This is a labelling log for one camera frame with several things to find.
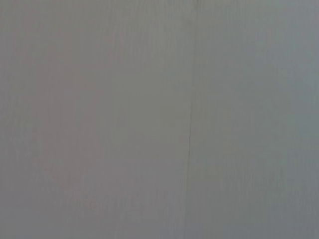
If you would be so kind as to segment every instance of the gray wall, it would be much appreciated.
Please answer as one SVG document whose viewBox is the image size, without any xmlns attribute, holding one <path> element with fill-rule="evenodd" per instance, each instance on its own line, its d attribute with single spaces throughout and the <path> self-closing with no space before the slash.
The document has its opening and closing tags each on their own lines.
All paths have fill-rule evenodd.
<svg viewBox="0 0 319 239">
<path fill-rule="evenodd" d="M 0 0 L 0 238 L 318 239 L 318 11 Z"/>
</svg>

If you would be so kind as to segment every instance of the gray background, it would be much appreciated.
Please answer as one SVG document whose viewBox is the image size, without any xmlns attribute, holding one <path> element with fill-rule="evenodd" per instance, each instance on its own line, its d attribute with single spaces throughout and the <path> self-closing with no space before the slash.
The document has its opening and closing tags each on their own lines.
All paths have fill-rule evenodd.
<svg viewBox="0 0 319 239">
<path fill-rule="evenodd" d="M 0 0 L 0 238 L 318 239 L 317 0 Z"/>
</svg>

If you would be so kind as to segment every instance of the wall surface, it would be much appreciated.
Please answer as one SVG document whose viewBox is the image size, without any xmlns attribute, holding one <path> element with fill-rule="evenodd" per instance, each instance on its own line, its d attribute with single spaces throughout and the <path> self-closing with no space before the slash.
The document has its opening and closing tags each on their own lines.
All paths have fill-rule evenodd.
<svg viewBox="0 0 319 239">
<path fill-rule="evenodd" d="M 0 238 L 180 239 L 191 0 L 0 0 Z"/>
<path fill-rule="evenodd" d="M 318 239 L 319 1 L 0 0 L 1 239 Z"/>
<path fill-rule="evenodd" d="M 199 2 L 185 239 L 318 239 L 319 1 Z"/>
</svg>

